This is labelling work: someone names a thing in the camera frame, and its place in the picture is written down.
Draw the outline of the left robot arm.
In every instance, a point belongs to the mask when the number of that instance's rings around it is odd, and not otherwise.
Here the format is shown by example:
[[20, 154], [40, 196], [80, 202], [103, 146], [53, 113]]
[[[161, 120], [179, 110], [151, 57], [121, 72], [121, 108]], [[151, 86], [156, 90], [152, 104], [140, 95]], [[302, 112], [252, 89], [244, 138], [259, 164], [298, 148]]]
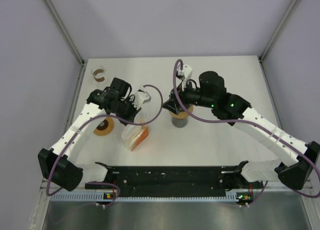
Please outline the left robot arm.
[[76, 165], [77, 158], [94, 130], [107, 117], [115, 118], [121, 124], [136, 125], [135, 117], [142, 105], [151, 100], [145, 86], [132, 93], [132, 86], [119, 78], [103, 90], [93, 90], [83, 108], [64, 135], [50, 148], [38, 153], [38, 161], [47, 185], [58, 185], [61, 189], [73, 191], [80, 184], [97, 182], [102, 188], [113, 184], [113, 175], [103, 163]]

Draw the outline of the orange coffee filter box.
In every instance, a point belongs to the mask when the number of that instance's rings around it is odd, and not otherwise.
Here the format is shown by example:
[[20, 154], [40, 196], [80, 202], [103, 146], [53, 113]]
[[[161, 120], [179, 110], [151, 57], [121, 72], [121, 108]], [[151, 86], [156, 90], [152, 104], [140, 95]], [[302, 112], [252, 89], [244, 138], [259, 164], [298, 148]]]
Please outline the orange coffee filter box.
[[127, 125], [121, 133], [121, 138], [125, 148], [133, 151], [149, 135], [148, 125]]

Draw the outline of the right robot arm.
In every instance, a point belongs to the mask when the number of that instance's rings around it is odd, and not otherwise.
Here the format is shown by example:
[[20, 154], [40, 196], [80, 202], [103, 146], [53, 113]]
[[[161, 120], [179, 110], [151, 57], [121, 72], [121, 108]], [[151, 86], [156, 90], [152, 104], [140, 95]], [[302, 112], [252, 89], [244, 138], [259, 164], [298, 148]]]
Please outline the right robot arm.
[[240, 188], [254, 181], [279, 181], [285, 186], [301, 190], [313, 170], [320, 154], [320, 145], [305, 143], [281, 130], [239, 95], [227, 92], [223, 77], [207, 71], [199, 76], [199, 85], [193, 86], [189, 73], [178, 71], [182, 82], [171, 90], [163, 108], [180, 114], [189, 106], [210, 108], [213, 115], [226, 120], [277, 156], [276, 160], [263, 162], [244, 161], [237, 167], [233, 181]]

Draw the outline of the grey glass carafe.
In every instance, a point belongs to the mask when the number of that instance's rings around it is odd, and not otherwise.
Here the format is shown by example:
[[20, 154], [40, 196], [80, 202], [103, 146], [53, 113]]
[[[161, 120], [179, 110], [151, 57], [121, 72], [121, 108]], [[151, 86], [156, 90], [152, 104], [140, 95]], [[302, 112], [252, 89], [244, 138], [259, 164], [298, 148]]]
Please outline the grey glass carafe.
[[173, 126], [177, 127], [177, 128], [183, 128], [185, 126], [187, 126], [188, 124], [188, 118], [175, 118], [175, 117], [171, 117], [171, 122], [173, 124]]

